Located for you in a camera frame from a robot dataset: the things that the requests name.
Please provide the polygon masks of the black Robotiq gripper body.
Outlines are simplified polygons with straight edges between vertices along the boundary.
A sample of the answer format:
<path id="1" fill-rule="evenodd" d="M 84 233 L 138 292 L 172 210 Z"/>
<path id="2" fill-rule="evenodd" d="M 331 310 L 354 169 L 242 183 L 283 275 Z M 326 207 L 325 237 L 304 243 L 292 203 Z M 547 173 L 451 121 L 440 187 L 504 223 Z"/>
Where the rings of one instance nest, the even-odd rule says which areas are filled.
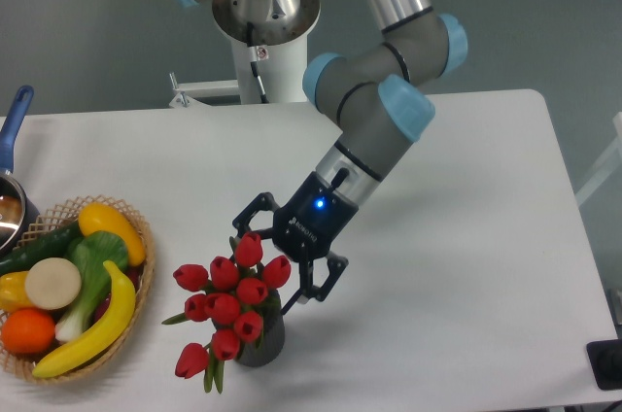
<path id="1" fill-rule="evenodd" d="M 317 172 L 310 173 L 290 200 L 274 212 L 272 241 L 292 260 L 325 257 L 333 240 L 359 211 Z"/>

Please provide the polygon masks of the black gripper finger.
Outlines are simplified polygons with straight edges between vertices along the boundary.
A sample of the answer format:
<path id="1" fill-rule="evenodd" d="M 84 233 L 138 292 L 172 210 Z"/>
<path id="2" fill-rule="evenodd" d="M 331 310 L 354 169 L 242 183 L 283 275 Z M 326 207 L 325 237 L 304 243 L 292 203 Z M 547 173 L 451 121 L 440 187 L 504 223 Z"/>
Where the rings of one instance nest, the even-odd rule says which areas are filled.
<path id="1" fill-rule="evenodd" d="M 303 257 L 298 266 L 298 282 L 299 287 L 286 302 L 280 313 L 285 316 L 296 303 L 307 303 L 311 299 L 318 302 L 324 302 L 335 284 L 347 268 L 349 261 L 345 257 L 329 252 L 326 255 L 328 276 L 325 281 L 317 286 L 314 284 L 314 262 L 308 257 Z"/>
<path id="2" fill-rule="evenodd" d="M 252 221 L 259 213 L 274 214 L 279 205 L 270 192 L 259 193 L 232 221 L 236 230 L 233 240 L 239 243 L 244 235 L 249 232 L 256 233 L 262 240 L 272 240 L 275 234 L 274 224 L 267 228 L 253 228 Z"/>

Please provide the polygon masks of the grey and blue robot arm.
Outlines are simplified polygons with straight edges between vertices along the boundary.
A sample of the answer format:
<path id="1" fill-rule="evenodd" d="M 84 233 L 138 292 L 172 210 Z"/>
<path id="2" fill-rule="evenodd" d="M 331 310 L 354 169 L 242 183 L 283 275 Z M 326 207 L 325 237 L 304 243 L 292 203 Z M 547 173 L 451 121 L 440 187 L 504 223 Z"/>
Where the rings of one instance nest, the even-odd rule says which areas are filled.
<path id="1" fill-rule="evenodd" d="M 467 35 L 431 0 L 368 0 L 382 43 L 354 58 L 307 56 L 307 37 L 320 0 L 207 1 L 230 41 L 232 81 L 175 84 L 174 98 L 237 95 L 244 104 L 309 101 L 340 129 L 340 137 L 284 205 L 260 194 L 234 220 L 250 230 L 261 211 L 273 215 L 262 236 L 298 266 L 293 302 L 322 301 L 347 266 L 331 244 L 434 117 L 423 83 L 460 66 Z"/>

